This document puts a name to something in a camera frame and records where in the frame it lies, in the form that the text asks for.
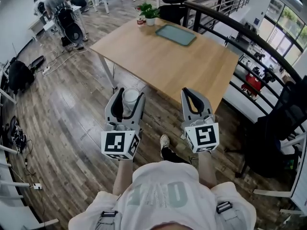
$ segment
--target wooden floor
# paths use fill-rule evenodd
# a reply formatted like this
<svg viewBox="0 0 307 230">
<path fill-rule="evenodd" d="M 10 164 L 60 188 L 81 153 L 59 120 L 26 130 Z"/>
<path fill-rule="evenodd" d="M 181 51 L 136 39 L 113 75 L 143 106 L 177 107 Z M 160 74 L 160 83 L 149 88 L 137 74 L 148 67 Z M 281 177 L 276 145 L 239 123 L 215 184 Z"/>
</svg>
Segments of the wooden floor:
<svg viewBox="0 0 307 230">
<path fill-rule="evenodd" d="M 135 18 L 137 12 L 134 6 L 144 1 L 109 0 L 110 14 L 106 14 L 103 5 L 99 6 L 98 12 L 91 8 L 84 13 L 89 32 L 85 48 L 88 49 L 101 37 Z M 155 4 L 155 0 L 146 1 Z M 42 34 L 39 42 L 31 42 L 24 49 L 19 60 L 29 64 L 44 55 L 47 62 L 50 62 L 55 55 L 49 52 L 54 49 L 51 39 Z M 53 69 L 74 52 L 60 56 Z M 159 138 L 162 134 L 170 137 L 171 147 L 182 157 L 188 159 L 193 156 L 186 142 L 179 138 L 182 122 L 180 106 L 171 103 L 121 68 L 113 66 L 113 63 L 108 64 L 111 71 L 114 67 L 115 80 L 121 86 L 135 87 L 146 94 L 145 113 L 141 121 L 144 134 L 135 156 L 134 169 L 160 161 Z M 29 176 L 24 170 L 24 158 L 31 148 L 30 144 L 24 154 L 10 155 L 9 159 L 13 169 L 25 181 L 43 185 L 41 192 L 24 189 L 22 194 L 27 205 L 35 209 L 40 219 L 59 219 L 59 224 L 49 229 L 67 229 L 68 221 L 83 212 L 99 191 L 112 191 L 118 162 L 106 158 L 100 152 L 100 132 L 105 123 L 104 109 L 111 96 L 112 89 L 98 63 L 97 55 L 88 51 L 71 57 L 48 76 L 42 76 L 42 72 L 37 73 L 33 85 L 25 93 L 16 96 L 16 106 L 7 100 L 4 102 L 4 124 L 13 115 L 17 115 L 20 126 L 33 142 L 32 153 L 28 156 L 28 169 L 36 174 Z M 241 147 L 238 127 L 243 124 L 243 119 L 223 102 L 216 115 L 221 144 L 213 153 L 213 159 L 218 182 L 232 181 L 236 184 L 238 192 L 257 210 L 257 227 L 264 230 L 279 228 L 288 217 L 281 215 L 279 209 L 288 208 L 289 201 L 254 195 L 252 191 L 255 188 L 289 190 L 290 185 L 285 179 L 287 177 L 265 179 L 249 172 L 244 179 L 236 179 L 235 172 L 242 166 L 242 156 L 225 154 L 224 149 Z M 193 164 L 197 167 L 197 161 L 193 161 Z M 294 228 L 286 225 L 283 229 Z"/>
</svg>

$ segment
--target strap buckle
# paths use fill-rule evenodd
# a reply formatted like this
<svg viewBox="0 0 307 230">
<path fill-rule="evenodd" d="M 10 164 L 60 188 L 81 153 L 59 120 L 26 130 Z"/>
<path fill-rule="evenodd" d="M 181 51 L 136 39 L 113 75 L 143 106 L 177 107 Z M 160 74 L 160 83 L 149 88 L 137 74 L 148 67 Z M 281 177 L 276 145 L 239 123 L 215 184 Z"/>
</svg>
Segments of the strap buckle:
<svg viewBox="0 0 307 230">
<path fill-rule="evenodd" d="M 101 217 L 115 217 L 117 213 L 117 210 L 105 210 L 101 213 Z"/>
<path fill-rule="evenodd" d="M 228 209 L 231 209 L 232 208 L 232 204 L 227 201 L 227 202 L 223 202 L 223 203 L 220 203 L 217 207 L 216 207 L 216 212 L 218 214 L 221 214 L 223 213 L 224 211 L 228 210 Z"/>
</svg>

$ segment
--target person in gray shirt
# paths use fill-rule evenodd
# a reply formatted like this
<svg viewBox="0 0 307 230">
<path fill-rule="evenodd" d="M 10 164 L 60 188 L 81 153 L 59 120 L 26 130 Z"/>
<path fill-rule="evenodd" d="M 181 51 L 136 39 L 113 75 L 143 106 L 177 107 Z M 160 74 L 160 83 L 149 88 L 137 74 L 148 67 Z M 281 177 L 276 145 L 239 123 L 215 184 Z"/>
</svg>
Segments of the person in gray shirt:
<svg viewBox="0 0 307 230">
<path fill-rule="evenodd" d="M 71 7 L 71 0 L 45 0 L 45 9 L 47 11 L 47 14 L 49 17 L 52 17 L 53 22 L 57 25 L 57 27 L 61 30 L 62 32 L 62 36 L 64 36 L 64 31 L 63 29 L 57 24 L 56 20 L 54 19 L 54 15 L 56 13 L 56 7 L 65 4 L 66 6 L 70 6 Z M 82 30 L 82 33 L 84 35 L 83 41 L 86 42 L 88 39 L 85 36 L 85 31 L 83 29 L 82 26 L 79 25 L 79 27 Z"/>
</svg>

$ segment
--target black chair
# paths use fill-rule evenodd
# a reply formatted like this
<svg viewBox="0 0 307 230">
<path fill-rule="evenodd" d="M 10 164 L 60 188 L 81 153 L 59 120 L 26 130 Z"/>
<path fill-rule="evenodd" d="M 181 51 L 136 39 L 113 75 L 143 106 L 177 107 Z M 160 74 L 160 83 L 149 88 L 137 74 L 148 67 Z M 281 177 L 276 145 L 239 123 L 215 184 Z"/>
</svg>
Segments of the black chair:
<svg viewBox="0 0 307 230">
<path fill-rule="evenodd" d="M 299 151 L 284 155 L 280 151 L 280 140 L 288 138 L 294 130 L 307 120 L 307 76 L 294 84 L 287 82 L 274 109 L 267 116 L 258 118 L 257 122 L 246 132 L 245 145 L 242 150 L 225 152 L 243 153 L 245 164 L 236 178 L 242 177 L 247 166 L 255 173 L 271 178 L 284 169 L 285 161 L 297 162 Z"/>
<path fill-rule="evenodd" d="M 162 0 L 162 1 L 164 3 L 170 3 L 171 5 L 163 5 L 159 7 L 160 18 L 180 25 L 180 20 L 185 16 L 186 13 L 185 6 L 183 5 L 183 2 L 186 0 Z"/>
</svg>

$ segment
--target railing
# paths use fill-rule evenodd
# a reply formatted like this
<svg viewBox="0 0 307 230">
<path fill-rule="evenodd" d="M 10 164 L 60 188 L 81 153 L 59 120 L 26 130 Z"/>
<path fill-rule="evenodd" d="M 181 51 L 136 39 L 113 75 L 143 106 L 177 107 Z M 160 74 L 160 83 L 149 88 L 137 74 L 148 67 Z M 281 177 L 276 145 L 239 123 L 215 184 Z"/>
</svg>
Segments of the railing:
<svg viewBox="0 0 307 230">
<path fill-rule="evenodd" d="M 246 56 L 251 59 L 259 69 L 263 70 L 264 75 L 270 74 L 270 81 L 268 81 L 268 79 L 265 79 L 265 77 L 263 77 L 259 73 L 259 71 L 251 69 L 246 64 L 244 64 L 242 62 L 243 58 L 240 57 L 240 60 L 238 61 L 238 65 L 234 72 L 236 81 L 230 81 L 230 85 L 232 87 L 234 87 L 238 92 L 240 92 L 247 99 L 249 99 L 257 108 L 259 108 L 259 110 L 261 110 L 262 113 L 268 115 L 268 107 L 274 109 L 276 103 L 272 103 L 271 101 L 269 101 L 267 98 L 267 94 L 261 92 L 261 90 L 258 90 L 257 88 L 255 88 L 255 86 L 253 86 L 253 84 L 248 82 L 248 75 L 255 77 L 256 81 L 259 81 L 261 83 L 261 88 L 266 87 L 269 93 L 276 97 L 276 102 L 277 100 L 282 102 L 282 100 L 280 100 L 276 88 L 275 90 L 273 89 L 271 82 L 277 81 L 283 88 L 285 87 L 284 81 L 282 80 L 281 76 L 278 77 L 276 75 L 277 73 L 273 72 L 271 67 L 266 66 L 261 60 L 259 60 L 259 58 L 255 56 L 256 53 L 253 53 L 251 50 L 244 48 L 240 43 L 237 42 L 236 39 L 228 38 L 227 36 L 214 30 L 216 24 L 218 22 L 222 22 L 223 24 L 235 29 L 238 32 L 238 35 L 240 35 L 241 37 L 245 36 L 246 38 L 248 38 L 249 45 L 252 44 L 254 45 L 254 47 L 260 48 L 261 53 L 265 53 L 266 55 L 270 56 L 270 58 L 273 58 L 274 61 L 277 62 L 280 67 L 288 73 L 288 75 L 293 79 L 293 81 L 298 82 L 301 80 L 301 77 L 292 68 L 292 66 L 266 41 L 259 37 L 255 32 L 251 31 L 250 29 L 247 29 L 243 24 L 229 17 L 232 12 L 237 11 L 244 5 L 248 4 L 249 0 L 218 0 L 217 4 L 214 4 L 213 6 L 212 4 L 209 4 L 210 1 L 211 0 L 186 1 L 184 4 L 187 8 L 187 14 L 185 15 L 183 25 L 185 27 L 192 28 L 193 31 L 199 32 L 201 34 L 205 32 L 210 32 L 218 36 L 225 41 L 226 45 L 232 45 L 232 47 L 235 47 L 237 48 L 237 50 L 242 52 L 243 56 Z M 195 15 L 194 21 L 191 20 L 191 15 Z M 243 71 L 247 72 L 245 77 L 242 76 L 242 74 L 238 74 L 238 68 L 241 68 L 243 69 Z M 240 86 L 238 82 L 244 83 L 245 89 L 243 85 Z M 261 105 L 260 102 L 256 102 L 251 92 L 254 93 L 255 96 L 258 95 L 259 98 L 261 98 L 267 104 L 267 107 Z"/>
</svg>

